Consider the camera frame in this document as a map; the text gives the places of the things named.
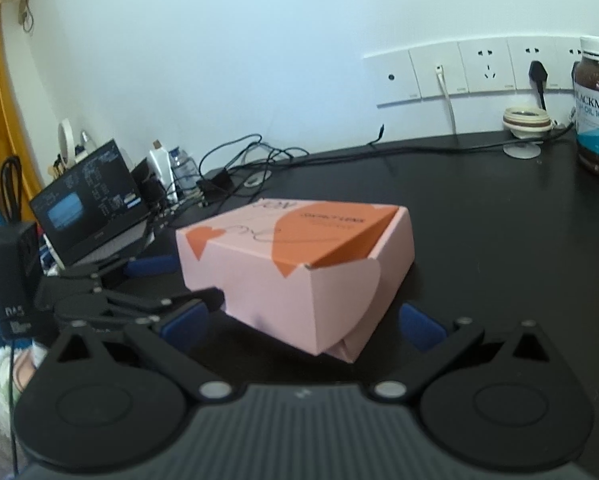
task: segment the water bottle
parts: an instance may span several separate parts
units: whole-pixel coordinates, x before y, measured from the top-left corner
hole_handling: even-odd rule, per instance
[[[172,160],[172,172],[175,181],[179,184],[183,195],[193,196],[198,193],[199,168],[193,158],[177,146],[174,150],[170,150],[170,159]]]

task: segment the electrical outlet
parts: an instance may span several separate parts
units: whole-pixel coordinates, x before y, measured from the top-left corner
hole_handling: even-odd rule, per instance
[[[562,90],[573,89],[573,65],[582,60],[582,41],[580,38],[559,36],[555,38],[559,72],[559,87]]]
[[[443,95],[435,72],[438,65],[444,67],[444,80],[449,95],[468,93],[464,63],[456,41],[416,46],[410,52],[422,98]]]
[[[515,90],[505,38],[460,41],[458,45],[471,93]]]
[[[508,38],[508,49],[511,53],[515,86],[518,90],[537,89],[537,85],[531,81],[529,76],[533,61],[540,61],[548,73],[545,88],[548,90],[560,89],[560,72],[563,67],[557,60],[555,38],[549,36]]]
[[[377,106],[420,98],[415,70],[407,50],[367,56],[364,66],[375,89]]]

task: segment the power adapter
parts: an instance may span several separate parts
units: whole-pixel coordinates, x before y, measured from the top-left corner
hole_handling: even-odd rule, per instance
[[[234,189],[233,179],[226,168],[210,170],[197,181],[197,186],[209,201],[221,198]]]

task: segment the bottle label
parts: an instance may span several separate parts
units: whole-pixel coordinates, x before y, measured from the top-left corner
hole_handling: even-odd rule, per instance
[[[599,92],[575,84],[577,142],[599,155]]]

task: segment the pink cardboard box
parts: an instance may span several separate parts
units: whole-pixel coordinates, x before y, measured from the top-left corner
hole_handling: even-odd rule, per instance
[[[413,260],[404,207],[265,199],[177,231],[186,286],[289,345],[357,359]]]

